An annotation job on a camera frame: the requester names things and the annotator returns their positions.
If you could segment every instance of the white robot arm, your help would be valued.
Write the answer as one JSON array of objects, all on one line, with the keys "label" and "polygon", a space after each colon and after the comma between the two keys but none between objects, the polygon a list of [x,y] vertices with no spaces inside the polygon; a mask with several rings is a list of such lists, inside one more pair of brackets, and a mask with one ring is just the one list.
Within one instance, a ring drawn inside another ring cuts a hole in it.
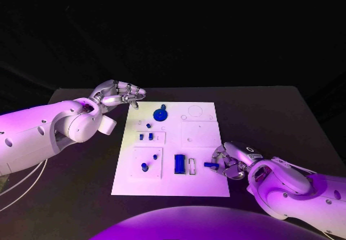
[{"label": "white robot arm", "polygon": [[279,157],[267,160],[241,142],[225,142],[218,147],[211,159],[214,164],[220,155],[228,168],[212,166],[211,169],[233,180],[241,180],[248,172],[247,190],[274,218],[298,218],[325,233],[346,238],[345,177],[319,174]]},{"label": "white robot arm", "polygon": [[0,176],[55,156],[71,144],[86,142],[97,131],[110,135],[117,122],[103,115],[119,104],[146,97],[145,89],[109,80],[90,97],[38,106],[0,116]]}]

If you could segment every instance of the blue object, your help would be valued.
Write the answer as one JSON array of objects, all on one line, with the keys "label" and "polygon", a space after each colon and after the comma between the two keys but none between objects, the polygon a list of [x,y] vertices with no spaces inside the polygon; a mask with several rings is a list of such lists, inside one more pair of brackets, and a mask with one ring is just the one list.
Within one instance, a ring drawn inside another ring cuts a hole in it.
[{"label": "blue object", "polygon": [[158,122],[162,122],[168,119],[168,111],[166,111],[166,105],[163,104],[161,106],[161,109],[155,110],[153,112],[153,119],[158,121]]},{"label": "blue object", "polygon": [[221,165],[218,163],[205,162],[204,166],[205,167],[217,167],[218,168]]},{"label": "blue object", "polygon": [[146,172],[150,169],[149,165],[146,163],[142,164],[142,170]]},{"label": "blue object", "polygon": [[175,174],[187,174],[187,156],[175,155]]}]

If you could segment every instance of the blue cylinder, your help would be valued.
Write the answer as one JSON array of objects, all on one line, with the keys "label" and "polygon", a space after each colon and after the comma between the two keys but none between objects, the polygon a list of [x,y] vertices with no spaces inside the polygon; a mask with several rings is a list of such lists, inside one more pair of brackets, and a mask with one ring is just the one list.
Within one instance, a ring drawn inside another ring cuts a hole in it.
[{"label": "blue cylinder", "polygon": [[142,164],[142,170],[146,172],[150,169],[149,165],[146,163]]}]

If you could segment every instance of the blue handle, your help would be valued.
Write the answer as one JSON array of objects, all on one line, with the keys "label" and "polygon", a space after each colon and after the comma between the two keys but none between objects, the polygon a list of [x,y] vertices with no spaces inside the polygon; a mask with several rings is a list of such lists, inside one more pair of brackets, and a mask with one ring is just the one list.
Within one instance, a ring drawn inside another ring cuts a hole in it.
[{"label": "blue handle", "polygon": [[204,166],[205,167],[217,167],[218,168],[221,165],[218,163],[205,162]]}]

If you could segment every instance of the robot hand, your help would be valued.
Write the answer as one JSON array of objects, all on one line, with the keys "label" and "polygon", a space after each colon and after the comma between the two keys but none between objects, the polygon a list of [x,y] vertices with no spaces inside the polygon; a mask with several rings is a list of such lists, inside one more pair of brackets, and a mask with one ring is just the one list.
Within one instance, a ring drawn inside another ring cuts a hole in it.
[{"label": "robot hand", "polygon": [[[218,167],[220,155],[228,168]],[[237,141],[217,148],[211,162],[217,165],[211,170],[233,180],[241,180],[248,173],[247,190],[274,218],[302,219],[321,231],[346,238],[345,177],[319,174],[279,157],[267,160],[253,147]]]},{"label": "robot hand", "polygon": [[137,100],[146,90],[109,80],[90,97],[38,106],[0,116],[0,176],[55,156],[71,144],[86,142],[97,131],[110,135],[117,122],[104,115],[119,104]]}]

